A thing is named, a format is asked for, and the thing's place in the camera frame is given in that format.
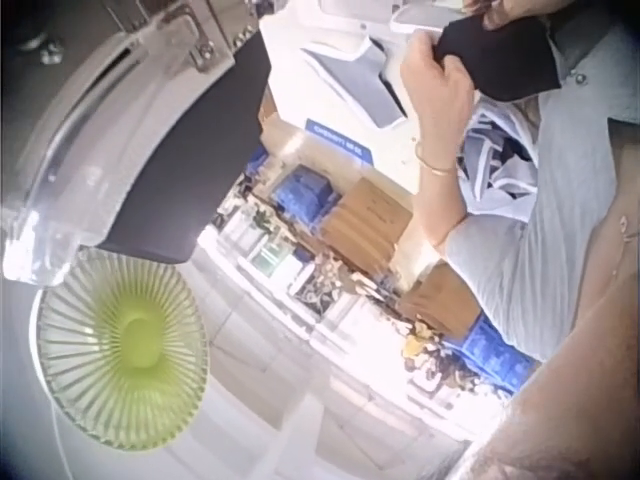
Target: clear plastic container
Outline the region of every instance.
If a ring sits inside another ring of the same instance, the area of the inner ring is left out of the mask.
[[[56,285],[81,245],[104,240],[147,160],[139,155],[132,161],[124,154],[150,105],[184,69],[196,40],[188,18],[161,29],[150,27],[129,39],[119,61],[93,74],[90,88],[64,115],[61,102],[52,102],[13,172],[12,192],[2,205],[6,278]],[[82,69],[95,64],[90,59],[73,77],[86,78]],[[73,77],[59,97],[77,96]]]

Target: brown box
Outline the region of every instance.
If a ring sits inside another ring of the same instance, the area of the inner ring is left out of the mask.
[[[410,220],[410,211],[362,178],[329,213],[320,236],[352,267],[376,275],[387,270]]]
[[[278,109],[276,108],[276,102],[273,100],[273,95],[271,94],[269,85],[267,85],[267,88],[264,91],[264,96],[262,97],[262,103],[260,104],[260,111],[258,112],[258,119],[260,120],[260,123],[264,124],[271,115],[277,112]]]
[[[446,263],[439,263],[422,283],[404,294],[396,306],[411,320],[424,320],[436,330],[464,339],[480,314],[467,284]]]

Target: light blue shirt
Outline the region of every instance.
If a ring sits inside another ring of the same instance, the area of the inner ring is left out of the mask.
[[[640,123],[639,72],[637,44],[613,26],[560,90],[539,96],[529,223],[472,215],[447,239],[448,262],[505,341],[534,358],[551,357],[573,328],[589,239],[616,192],[608,119]]]

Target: wire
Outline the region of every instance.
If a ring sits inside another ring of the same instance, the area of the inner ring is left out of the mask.
[[[64,453],[64,446],[62,445],[62,439],[60,438],[60,429],[58,428],[58,417],[56,416],[56,406],[51,400],[51,421],[53,422],[53,433],[56,437],[56,445],[58,446],[58,453],[60,453],[60,460],[62,460],[62,466],[67,473],[69,480],[74,480],[71,468],[69,468],[69,461],[67,455]]]

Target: gold bracelet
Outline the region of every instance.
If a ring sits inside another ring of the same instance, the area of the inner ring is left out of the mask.
[[[427,161],[422,157],[422,142],[418,141],[416,142],[416,149],[415,149],[415,155],[416,158],[420,161],[420,163],[428,168],[431,173],[433,173],[434,175],[438,175],[440,177],[446,177],[448,175],[458,175],[458,167],[457,165],[454,165],[451,168],[436,168],[436,167],[432,167],[431,165],[429,165],[427,163]]]

